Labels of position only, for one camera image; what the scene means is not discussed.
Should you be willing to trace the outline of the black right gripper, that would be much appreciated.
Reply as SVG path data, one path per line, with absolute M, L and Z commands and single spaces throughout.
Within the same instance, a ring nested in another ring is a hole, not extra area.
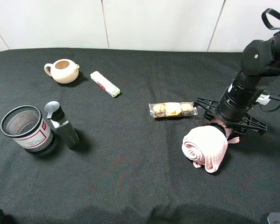
M 268 82 L 261 79 L 235 79 L 219 101 L 198 98 L 194 106 L 205 110 L 205 120 L 218 119 L 225 128 L 231 128 L 230 138 L 241 137 L 249 129 L 263 135 L 267 125 L 249 115 L 248 111 L 267 87 Z

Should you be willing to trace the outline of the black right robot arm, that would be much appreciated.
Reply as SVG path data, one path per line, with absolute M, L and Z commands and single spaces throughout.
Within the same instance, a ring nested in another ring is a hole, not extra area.
M 198 98 L 194 106 L 205 110 L 204 119 L 215 119 L 231 129 L 228 139 L 246 134 L 248 129 L 263 135 L 267 125 L 248 114 L 268 85 L 280 76 L 280 33 L 267 41 L 254 40 L 244 49 L 241 70 L 219 101 Z

